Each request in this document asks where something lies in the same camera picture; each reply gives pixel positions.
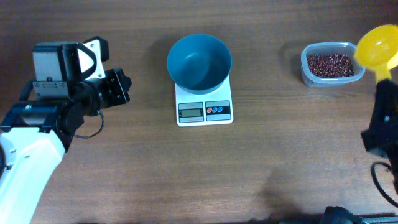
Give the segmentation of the yellow plastic measuring scoop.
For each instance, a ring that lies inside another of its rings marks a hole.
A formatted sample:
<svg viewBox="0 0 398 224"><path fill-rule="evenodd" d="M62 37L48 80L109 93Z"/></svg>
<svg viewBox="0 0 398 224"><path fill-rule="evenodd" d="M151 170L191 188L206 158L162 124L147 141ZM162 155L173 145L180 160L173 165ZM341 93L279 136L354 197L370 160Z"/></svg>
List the yellow plastic measuring scoop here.
<svg viewBox="0 0 398 224"><path fill-rule="evenodd" d="M358 42L353 58L374 73L376 83L391 80L390 70L397 67L397 25L386 24L369 31Z"/></svg>

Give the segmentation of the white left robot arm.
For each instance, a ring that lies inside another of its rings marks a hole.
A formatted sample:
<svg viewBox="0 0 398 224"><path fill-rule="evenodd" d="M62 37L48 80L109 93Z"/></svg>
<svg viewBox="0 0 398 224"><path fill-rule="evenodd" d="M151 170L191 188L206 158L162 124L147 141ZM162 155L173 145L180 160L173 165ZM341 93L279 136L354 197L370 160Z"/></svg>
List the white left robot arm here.
<svg viewBox="0 0 398 224"><path fill-rule="evenodd" d="M1 222L29 223L84 118L130 100L131 79L105 70L108 42L46 42L32 51L35 78L1 123Z"/></svg>

